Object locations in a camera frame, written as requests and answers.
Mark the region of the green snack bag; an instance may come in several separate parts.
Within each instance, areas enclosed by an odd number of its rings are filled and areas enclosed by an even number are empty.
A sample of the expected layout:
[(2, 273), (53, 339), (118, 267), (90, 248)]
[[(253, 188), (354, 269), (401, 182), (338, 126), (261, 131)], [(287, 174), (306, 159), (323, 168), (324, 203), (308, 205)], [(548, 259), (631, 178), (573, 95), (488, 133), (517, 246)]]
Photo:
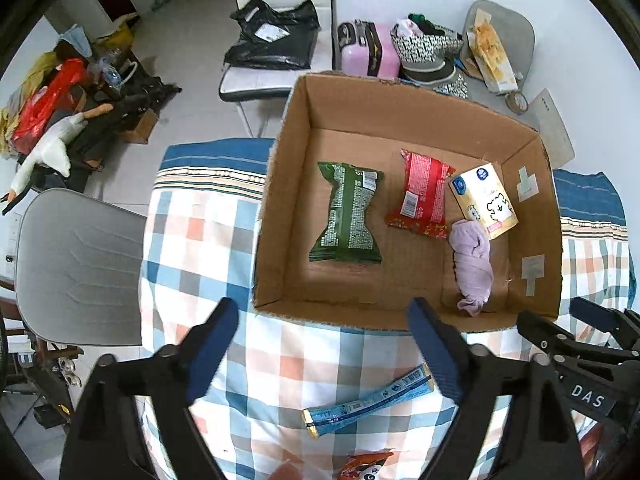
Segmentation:
[(309, 261), (380, 264), (382, 255), (367, 228), (366, 214), (384, 174), (347, 162), (318, 162), (318, 168), (332, 190), (328, 221), (309, 252)]

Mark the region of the grey chair with clutter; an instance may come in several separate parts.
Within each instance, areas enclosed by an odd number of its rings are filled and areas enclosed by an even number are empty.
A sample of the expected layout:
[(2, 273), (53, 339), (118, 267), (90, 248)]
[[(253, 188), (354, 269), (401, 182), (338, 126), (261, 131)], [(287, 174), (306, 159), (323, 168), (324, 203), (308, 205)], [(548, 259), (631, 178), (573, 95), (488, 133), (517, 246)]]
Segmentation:
[(535, 32), (522, 14), (489, 0), (470, 6), (462, 30), (465, 73), (495, 94), (520, 91), (533, 63)]

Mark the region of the yellow tissue pack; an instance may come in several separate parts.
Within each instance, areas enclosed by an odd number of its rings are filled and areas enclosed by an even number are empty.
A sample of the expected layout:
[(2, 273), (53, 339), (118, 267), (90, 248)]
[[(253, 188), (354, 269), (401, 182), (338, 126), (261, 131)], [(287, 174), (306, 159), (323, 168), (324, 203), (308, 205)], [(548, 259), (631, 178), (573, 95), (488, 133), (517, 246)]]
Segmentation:
[(477, 221), (488, 240), (518, 225), (514, 207), (491, 162), (458, 174), (449, 186), (464, 218)]

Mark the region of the red plastic bag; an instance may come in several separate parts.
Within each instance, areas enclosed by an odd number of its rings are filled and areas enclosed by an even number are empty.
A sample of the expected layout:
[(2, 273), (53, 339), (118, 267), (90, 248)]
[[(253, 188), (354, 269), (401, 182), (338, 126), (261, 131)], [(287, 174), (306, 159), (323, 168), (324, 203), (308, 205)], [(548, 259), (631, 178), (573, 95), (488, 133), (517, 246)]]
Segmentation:
[(81, 58), (64, 61), (46, 88), (38, 90), (26, 101), (10, 137), (12, 148), (28, 155), (43, 136), (54, 112), (77, 110), (81, 98), (74, 96), (73, 91), (86, 80), (86, 66)]

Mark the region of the orange cartoon snack bag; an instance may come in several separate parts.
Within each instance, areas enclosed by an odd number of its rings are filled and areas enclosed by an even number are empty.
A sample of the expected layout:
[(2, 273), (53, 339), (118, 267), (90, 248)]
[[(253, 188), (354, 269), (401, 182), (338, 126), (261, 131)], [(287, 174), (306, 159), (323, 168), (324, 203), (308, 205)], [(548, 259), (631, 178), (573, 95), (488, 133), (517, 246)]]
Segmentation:
[(378, 480), (381, 470), (393, 452), (382, 451), (349, 456), (337, 475), (338, 480)]

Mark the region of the blue wafer stick pack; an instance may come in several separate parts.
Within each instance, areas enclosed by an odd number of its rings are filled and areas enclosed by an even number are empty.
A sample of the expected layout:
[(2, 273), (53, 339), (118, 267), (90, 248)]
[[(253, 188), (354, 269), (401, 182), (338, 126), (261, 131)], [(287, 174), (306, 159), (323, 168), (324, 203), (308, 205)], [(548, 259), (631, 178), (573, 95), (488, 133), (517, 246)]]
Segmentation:
[(302, 421), (314, 438), (335, 434), (374, 413), (425, 396), (434, 390), (433, 377), (425, 363), (361, 399), (333, 406), (305, 408)]

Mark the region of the pink suitcase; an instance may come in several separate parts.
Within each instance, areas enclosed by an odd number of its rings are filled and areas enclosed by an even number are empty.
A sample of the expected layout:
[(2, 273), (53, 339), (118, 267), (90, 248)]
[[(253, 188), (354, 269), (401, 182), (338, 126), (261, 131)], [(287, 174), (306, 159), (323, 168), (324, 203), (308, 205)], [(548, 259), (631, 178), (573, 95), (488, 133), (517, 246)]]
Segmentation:
[(340, 70), (349, 76), (394, 79), (400, 70), (390, 26), (363, 20), (337, 26)]

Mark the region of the purple soft cloth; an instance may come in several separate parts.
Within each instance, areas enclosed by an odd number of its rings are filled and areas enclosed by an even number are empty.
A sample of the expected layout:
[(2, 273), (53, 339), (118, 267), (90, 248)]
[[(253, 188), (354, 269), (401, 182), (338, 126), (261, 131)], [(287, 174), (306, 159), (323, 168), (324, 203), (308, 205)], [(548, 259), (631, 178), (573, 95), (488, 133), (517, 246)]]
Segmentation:
[(454, 276), (462, 298), (458, 309), (477, 316), (490, 298), (494, 272), (490, 264), (490, 241), (480, 222), (459, 220), (448, 238), (454, 252)]

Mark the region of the yellow paper package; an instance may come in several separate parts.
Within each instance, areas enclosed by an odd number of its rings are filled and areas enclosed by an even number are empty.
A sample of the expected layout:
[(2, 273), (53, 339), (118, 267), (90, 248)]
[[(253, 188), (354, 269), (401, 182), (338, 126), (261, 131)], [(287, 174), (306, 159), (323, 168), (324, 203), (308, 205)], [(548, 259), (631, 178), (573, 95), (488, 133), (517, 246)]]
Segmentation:
[(491, 15), (477, 9), (466, 31), (469, 47), (489, 91), (503, 94), (518, 88), (506, 50), (491, 24)]

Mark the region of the black plastic bag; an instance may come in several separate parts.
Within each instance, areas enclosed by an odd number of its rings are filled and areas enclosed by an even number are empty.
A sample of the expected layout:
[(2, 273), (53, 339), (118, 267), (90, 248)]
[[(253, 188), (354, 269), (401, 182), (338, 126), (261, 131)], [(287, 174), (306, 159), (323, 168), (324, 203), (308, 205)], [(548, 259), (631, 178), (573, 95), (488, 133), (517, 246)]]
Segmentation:
[(265, 0), (248, 0), (230, 14), (239, 39), (224, 55), (233, 67), (308, 70), (320, 23), (316, 7), (305, 0), (293, 9), (274, 10)]

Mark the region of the red snack bag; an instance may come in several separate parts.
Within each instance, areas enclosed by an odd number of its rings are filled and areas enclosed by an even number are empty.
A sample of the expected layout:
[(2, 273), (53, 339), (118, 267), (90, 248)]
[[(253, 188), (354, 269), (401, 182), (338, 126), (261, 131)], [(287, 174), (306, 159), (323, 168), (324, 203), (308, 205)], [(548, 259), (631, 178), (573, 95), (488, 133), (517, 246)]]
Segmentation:
[(393, 228), (446, 240), (445, 191), (456, 171), (439, 159), (408, 150), (400, 151), (404, 160), (404, 195), (398, 208), (385, 217)]

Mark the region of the open cardboard box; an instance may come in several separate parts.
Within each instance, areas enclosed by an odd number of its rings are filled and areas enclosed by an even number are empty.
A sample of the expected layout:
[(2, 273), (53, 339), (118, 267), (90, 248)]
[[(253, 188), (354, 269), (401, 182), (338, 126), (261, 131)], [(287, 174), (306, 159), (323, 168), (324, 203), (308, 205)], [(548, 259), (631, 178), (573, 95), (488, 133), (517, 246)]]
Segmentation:
[[(494, 284), (478, 315), (458, 308), (446, 240), (388, 226), (404, 197), (403, 151), (465, 172), (494, 166), (518, 224), (491, 244)], [(328, 222), (331, 187), (322, 162), (382, 172), (366, 222), (378, 263), (313, 262)], [(462, 332), (513, 326), (521, 311), (559, 314), (562, 229), (552, 170), (532, 128), (467, 100), (374, 78), (301, 76), (269, 161), (254, 267), (253, 301), (264, 313), (338, 326), (404, 330), (408, 303), (425, 298)]]

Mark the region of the white chair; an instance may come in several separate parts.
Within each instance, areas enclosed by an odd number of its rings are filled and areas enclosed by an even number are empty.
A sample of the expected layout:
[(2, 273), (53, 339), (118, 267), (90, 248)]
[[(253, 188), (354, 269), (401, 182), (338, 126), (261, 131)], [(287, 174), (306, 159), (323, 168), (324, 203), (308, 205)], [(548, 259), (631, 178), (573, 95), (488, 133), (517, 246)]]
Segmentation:
[(296, 79), (333, 67), (333, 0), (236, 0), (230, 18), (240, 36), (224, 55), (218, 93), (233, 103), (245, 131), (250, 125), (243, 104), (286, 98)]

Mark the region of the patterned tote bag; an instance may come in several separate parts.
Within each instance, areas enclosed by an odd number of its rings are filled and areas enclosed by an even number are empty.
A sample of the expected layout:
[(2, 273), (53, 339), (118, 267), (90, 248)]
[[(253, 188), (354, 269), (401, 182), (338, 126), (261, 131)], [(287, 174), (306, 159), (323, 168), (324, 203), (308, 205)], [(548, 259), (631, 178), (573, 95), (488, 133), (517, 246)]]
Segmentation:
[(390, 31), (405, 80), (446, 96), (469, 97), (466, 81), (457, 60), (462, 36), (435, 24), (422, 14), (398, 20)]

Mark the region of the tape roll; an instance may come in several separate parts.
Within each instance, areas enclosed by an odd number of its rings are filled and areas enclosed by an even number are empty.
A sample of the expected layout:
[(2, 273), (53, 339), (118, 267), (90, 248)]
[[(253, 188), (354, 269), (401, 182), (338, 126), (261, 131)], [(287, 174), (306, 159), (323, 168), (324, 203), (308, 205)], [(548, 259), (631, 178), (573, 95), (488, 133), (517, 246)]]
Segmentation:
[(528, 111), (529, 104), (520, 90), (513, 90), (506, 94), (506, 106), (517, 115), (523, 115)]

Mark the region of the white goose plush toy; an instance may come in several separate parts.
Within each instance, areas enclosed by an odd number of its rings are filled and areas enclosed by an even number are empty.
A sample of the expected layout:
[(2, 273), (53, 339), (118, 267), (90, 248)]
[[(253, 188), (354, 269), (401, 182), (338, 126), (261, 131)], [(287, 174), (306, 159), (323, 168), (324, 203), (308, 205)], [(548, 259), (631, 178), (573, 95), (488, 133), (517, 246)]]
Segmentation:
[(17, 170), (9, 192), (2, 197), (6, 206), (2, 210), (5, 216), (20, 202), (20, 196), (32, 186), (32, 173), (37, 166), (47, 166), (58, 172), (62, 177), (70, 176), (70, 158), (67, 155), (67, 145), (75, 140), (84, 130), (88, 121), (100, 117), (114, 110), (111, 103), (101, 104), (91, 110), (80, 112), (62, 118), (43, 133), (35, 147), (30, 151)]

